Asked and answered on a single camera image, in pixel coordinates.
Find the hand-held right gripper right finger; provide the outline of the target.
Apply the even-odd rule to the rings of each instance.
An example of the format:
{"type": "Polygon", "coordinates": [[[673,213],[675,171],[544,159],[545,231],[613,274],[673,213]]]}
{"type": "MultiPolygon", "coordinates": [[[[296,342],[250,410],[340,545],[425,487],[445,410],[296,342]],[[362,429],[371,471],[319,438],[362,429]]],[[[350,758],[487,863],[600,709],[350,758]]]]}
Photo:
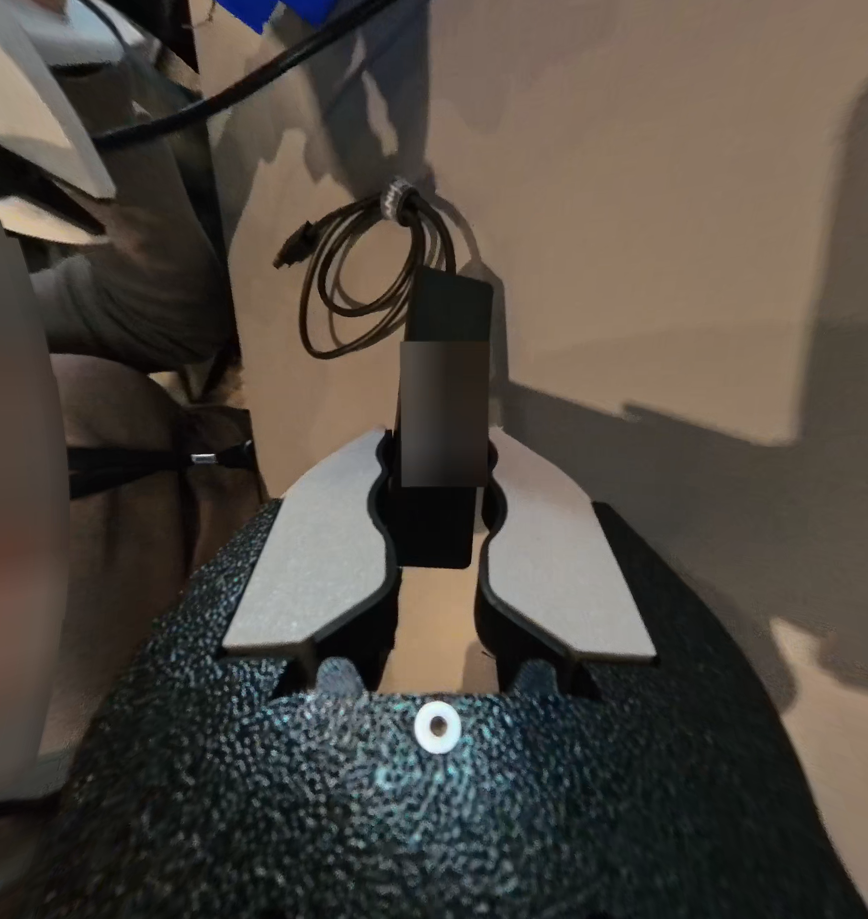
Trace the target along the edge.
{"type": "Polygon", "coordinates": [[[508,692],[545,661],[564,692],[583,692],[588,664],[658,658],[588,494],[505,430],[489,432],[474,623],[508,692]]]}

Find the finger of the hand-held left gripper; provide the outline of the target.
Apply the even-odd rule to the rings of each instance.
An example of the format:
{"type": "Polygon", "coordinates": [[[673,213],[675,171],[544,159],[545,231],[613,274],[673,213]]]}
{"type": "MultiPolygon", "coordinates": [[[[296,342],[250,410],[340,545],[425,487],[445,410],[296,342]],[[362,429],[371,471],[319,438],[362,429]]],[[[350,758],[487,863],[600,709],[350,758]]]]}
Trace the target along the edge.
{"type": "Polygon", "coordinates": [[[106,230],[72,201],[44,203],[14,195],[0,198],[0,223],[25,237],[105,237],[106,230]]]}
{"type": "Polygon", "coordinates": [[[26,30],[0,15],[0,146],[96,200],[115,184],[26,30]]]}

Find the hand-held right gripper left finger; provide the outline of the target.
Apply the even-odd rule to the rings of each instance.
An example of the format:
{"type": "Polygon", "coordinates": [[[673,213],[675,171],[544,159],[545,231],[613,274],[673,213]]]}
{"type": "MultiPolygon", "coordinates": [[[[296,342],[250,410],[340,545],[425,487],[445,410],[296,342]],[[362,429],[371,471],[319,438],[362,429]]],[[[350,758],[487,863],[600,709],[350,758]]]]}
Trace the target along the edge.
{"type": "Polygon", "coordinates": [[[239,657],[354,664],[382,682],[398,619],[398,563],[378,498],[390,432],[372,428],[304,472],[280,500],[222,649],[239,657]]]}

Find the dark grey usb hub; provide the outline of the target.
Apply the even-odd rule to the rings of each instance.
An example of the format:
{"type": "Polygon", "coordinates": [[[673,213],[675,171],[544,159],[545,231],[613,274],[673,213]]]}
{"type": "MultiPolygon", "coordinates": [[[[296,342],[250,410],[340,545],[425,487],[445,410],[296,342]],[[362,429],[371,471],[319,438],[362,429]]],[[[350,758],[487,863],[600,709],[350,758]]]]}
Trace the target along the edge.
{"type": "Polygon", "coordinates": [[[459,273],[440,211],[404,178],[298,227],[272,265],[307,266],[301,344],[329,361],[404,334],[393,429],[383,450],[382,522],[401,567],[461,570],[473,557],[476,496],[490,478],[494,287],[459,273]],[[394,281],[361,303],[336,292],[353,244],[378,224],[410,236],[394,281]]]}

